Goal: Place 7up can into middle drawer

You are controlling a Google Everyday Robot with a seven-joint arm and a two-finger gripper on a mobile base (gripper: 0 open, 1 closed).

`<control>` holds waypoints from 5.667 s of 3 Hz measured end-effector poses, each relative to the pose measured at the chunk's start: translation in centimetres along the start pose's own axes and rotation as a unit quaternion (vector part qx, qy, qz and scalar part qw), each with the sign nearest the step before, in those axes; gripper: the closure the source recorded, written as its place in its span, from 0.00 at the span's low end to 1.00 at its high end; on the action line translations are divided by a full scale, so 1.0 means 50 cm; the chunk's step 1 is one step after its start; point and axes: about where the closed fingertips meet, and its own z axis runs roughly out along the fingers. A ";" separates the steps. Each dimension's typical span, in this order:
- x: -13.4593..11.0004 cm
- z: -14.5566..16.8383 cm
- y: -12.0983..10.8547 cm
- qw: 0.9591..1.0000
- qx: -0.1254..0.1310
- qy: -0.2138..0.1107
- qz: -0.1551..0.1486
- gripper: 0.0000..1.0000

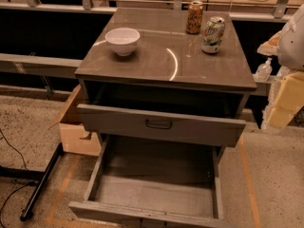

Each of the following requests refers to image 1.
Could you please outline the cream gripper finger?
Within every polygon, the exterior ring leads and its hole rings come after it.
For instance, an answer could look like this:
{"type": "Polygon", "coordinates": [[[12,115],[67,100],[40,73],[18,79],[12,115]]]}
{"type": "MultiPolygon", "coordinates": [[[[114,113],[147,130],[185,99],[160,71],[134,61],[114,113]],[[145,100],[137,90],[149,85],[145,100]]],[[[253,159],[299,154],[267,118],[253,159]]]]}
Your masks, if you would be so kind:
{"type": "Polygon", "coordinates": [[[281,129],[304,107],[304,72],[293,72],[275,79],[266,107],[266,125],[281,129]]]}
{"type": "Polygon", "coordinates": [[[273,35],[268,41],[261,44],[257,52],[262,55],[266,56],[277,56],[277,47],[278,47],[278,41],[280,37],[281,32],[277,32],[275,35],[273,35]]]}

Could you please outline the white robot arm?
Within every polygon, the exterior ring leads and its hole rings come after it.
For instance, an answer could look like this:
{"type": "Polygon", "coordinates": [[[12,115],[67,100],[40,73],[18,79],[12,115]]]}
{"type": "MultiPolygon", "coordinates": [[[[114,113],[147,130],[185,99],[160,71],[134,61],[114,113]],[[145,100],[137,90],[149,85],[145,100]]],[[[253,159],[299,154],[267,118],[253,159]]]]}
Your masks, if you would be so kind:
{"type": "Polygon", "coordinates": [[[304,107],[304,5],[257,52],[276,56],[279,64],[289,69],[272,83],[263,113],[264,129],[282,129],[304,107]]]}

